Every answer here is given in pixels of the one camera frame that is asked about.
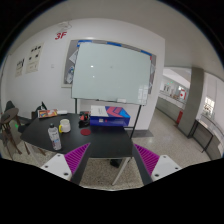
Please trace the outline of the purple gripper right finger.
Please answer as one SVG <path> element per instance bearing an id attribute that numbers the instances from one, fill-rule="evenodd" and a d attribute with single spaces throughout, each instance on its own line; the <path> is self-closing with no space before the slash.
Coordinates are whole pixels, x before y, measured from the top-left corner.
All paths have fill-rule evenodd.
<path id="1" fill-rule="evenodd" d="M 168 155 L 156 153 L 135 144 L 132 149 L 144 185 L 181 170 L 181 167 Z"/>

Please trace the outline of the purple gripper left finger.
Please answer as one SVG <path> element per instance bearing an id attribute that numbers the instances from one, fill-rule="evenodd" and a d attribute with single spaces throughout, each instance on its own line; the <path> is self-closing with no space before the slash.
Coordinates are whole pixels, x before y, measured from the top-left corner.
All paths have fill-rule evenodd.
<path id="1" fill-rule="evenodd" d="M 89 146 L 90 144 L 87 143 L 66 154 L 57 153 L 41 168 L 60 178 L 79 184 L 84 172 L 81 163 L 86 163 L 85 154 Z"/>

